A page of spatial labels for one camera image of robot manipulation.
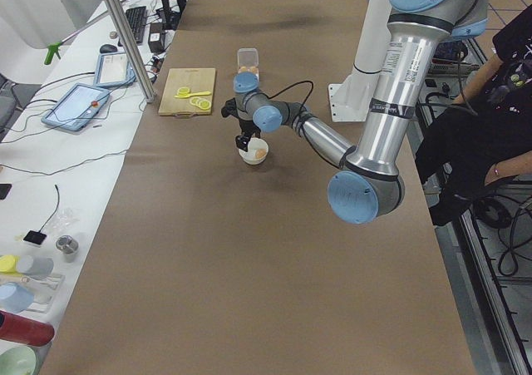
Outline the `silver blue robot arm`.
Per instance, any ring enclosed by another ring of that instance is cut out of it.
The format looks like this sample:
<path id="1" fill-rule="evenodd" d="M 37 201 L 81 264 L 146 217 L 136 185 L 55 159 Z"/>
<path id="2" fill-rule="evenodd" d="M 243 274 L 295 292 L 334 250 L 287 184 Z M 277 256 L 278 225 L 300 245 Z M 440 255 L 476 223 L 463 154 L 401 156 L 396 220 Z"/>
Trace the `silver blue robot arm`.
<path id="1" fill-rule="evenodd" d="M 489 0 L 369 0 L 355 72 L 372 74 L 368 86 L 350 76 L 331 95 L 346 108 L 362 104 L 366 116 L 356 145 L 298 102 L 276 101 L 260 90 L 258 78 L 234 78 L 234 98 L 222 108 L 241 129 L 235 142 L 247 150 L 252 136 L 292 128 L 337 174 L 328 184 L 328 203 L 340 219 L 365 224 L 397 208 L 404 184 L 396 159 L 437 46 L 476 37 L 485 30 Z"/>

